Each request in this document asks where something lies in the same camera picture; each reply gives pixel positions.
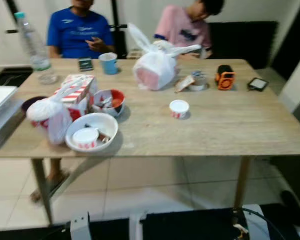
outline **pink shirt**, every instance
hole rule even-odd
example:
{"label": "pink shirt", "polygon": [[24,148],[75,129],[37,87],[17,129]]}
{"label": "pink shirt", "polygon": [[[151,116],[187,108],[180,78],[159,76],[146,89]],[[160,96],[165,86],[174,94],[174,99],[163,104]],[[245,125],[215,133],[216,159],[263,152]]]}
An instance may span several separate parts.
{"label": "pink shirt", "polygon": [[169,5],[164,9],[154,37],[164,38],[177,47],[194,44],[206,49],[211,47],[208,24],[204,20],[192,22],[186,9],[175,5]]}

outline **blue cup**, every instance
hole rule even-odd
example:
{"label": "blue cup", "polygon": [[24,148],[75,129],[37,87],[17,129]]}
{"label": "blue cup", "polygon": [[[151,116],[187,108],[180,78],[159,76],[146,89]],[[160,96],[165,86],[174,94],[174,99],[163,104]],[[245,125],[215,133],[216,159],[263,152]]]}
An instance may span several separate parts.
{"label": "blue cup", "polygon": [[117,54],[113,52],[104,53],[99,56],[100,63],[103,68],[103,72],[108,75],[114,75],[118,73],[117,68]]}

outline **dark bowl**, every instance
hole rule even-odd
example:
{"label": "dark bowl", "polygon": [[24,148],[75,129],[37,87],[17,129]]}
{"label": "dark bowl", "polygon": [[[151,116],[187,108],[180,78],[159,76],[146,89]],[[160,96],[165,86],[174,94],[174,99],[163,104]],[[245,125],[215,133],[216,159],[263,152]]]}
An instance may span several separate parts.
{"label": "dark bowl", "polygon": [[21,109],[24,113],[26,113],[28,108],[30,108],[32,104],[34,104],[36,101],[46,99],[46,98],[47,96],[35,96],[33,98],[30,98],[22,104]]}

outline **person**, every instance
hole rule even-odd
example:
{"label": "person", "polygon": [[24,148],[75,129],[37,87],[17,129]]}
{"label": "person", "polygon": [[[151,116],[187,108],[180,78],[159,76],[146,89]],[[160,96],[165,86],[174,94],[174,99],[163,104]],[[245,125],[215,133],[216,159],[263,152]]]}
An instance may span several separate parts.
{"label": "person", "polygon": [[71,0],[72,6],[52,14],[47,45],[51,58],[97,59],[114,52],[114,41],[106,18],[90,11],[94,0]]}
{"label": "person", "polygon": [[196,59],[212,55],[209,26],[205,19],[221,13],[225,0],[195,0],[186,7],[167,6],[155,31],[154,38],[166,40],[176,47],[199,44],[202,51],[180,55],[180,59]]}

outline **plastic water bottle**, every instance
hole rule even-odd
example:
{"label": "plastic water bottle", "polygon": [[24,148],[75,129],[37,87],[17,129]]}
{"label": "plastic water bottle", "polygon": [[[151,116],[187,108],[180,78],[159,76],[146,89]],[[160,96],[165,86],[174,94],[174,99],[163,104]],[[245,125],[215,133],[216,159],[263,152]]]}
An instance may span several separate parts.
{"label": "plastic water bottle", "polygon": [[37,72],[40,83],[55,83],[58,77],[51,66],[46,46],[39,34],[29,24],[24,12],[16,12],[14,15],[17,19],[22,46],[30,57],[32,68]]}

